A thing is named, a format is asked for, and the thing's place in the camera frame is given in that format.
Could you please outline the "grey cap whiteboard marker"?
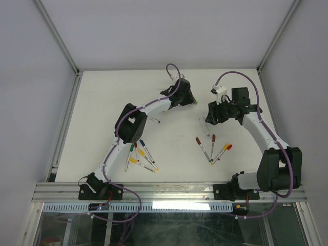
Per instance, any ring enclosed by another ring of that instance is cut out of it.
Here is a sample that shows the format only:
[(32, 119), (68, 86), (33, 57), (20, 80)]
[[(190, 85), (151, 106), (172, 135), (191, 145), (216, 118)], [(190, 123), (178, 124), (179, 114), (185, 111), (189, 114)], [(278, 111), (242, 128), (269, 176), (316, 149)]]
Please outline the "grey cap whiteboard marker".
[(210, 136), (210, 131), (208, 126), (206, 125), (205, 119), (204, 118), (199, 118), (199, 123), (205, 133), (206, 136)]

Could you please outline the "brown cap marker pen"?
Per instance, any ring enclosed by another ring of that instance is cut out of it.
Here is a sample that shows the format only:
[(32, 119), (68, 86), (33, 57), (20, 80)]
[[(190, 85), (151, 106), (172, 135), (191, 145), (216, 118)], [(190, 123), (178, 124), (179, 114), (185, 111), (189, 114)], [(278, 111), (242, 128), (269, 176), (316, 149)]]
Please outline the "brown cap marker pen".
[(205, 155), (207, 161), (208, 161), (208, 162), (211, 162), (211, 159), (210, 159), (209, 155), (207, 154), (207, 152), (205, 151), (205, 149), (204, 149), (204, 147), (203, 147), (203, 145), (202, 145), (200, 139), (199, 139), (198, 137), (196, 137), (195, 140), (196, 140), (196, 142), (198, 143), (198, 145), (200, 146), (200, 148), (201, 148), (203, 154)]

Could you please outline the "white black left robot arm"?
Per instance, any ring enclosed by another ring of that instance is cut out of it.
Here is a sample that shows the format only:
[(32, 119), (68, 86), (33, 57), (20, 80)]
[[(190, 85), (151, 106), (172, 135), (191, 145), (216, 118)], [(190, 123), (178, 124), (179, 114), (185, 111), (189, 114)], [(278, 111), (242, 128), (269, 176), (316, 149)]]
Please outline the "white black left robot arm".
[(178, 105), (186, 106), (196, 103), (191, 91), (191, 84), (184, 78), (175, 85), (162, 91), (157, 99), (143, 106), (126, 104), (115, 124), (114, 141), (102, 164), (88, 175), (89, 192), (94, 198), (102, 199), (107, 194), (105, 182), (110, 179), (114, 167), (127, 149), (142, 136), (147, 118), (168, 111)]

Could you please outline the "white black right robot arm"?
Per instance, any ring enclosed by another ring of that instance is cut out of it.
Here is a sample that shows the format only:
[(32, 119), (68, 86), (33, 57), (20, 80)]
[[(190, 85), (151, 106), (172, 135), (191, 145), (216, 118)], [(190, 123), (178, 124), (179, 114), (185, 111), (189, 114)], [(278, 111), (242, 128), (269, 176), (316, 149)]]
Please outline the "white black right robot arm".
[(252, 104), (246, 87), (233, 88), (232, 96), (226, 95), (227, 89), (213, 86), (211, 92), (216, 100), (208, 104), (208, 115), (205, 119), (212, 125), (222, 124), (233, 118), (237, 120), (253, 137), (261, 150), (262, 158), (256, 172), (240, 172), (232, 176), (226, 184), (229, 199), (241, 198), (247, 191), (256, 190), (279, 192), (286, 190), (288, 197), (301, 185), (302, 151), (290, 147), (276, 136), (261, 116), (261, 108)]

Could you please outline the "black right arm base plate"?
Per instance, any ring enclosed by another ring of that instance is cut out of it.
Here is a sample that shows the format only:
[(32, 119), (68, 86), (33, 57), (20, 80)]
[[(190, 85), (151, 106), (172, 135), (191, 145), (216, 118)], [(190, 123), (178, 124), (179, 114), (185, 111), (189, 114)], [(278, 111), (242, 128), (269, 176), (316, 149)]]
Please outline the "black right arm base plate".
[(259, 200), (260, 196), (254, 190), (242, 190), (231, 182), (213, 185), (215, 200)]

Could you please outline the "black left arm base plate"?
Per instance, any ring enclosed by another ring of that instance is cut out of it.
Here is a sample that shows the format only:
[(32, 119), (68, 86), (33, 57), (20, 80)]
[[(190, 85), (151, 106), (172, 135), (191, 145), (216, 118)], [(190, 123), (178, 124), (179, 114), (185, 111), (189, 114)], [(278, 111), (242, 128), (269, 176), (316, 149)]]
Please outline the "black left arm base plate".
[(105, 183), (99, 192), (96, 192), (88, 184), (81, 184), (78, 199), (79, 200), (108, 200), (120, 201), (123, 197), (123, 190), (111, 184)]

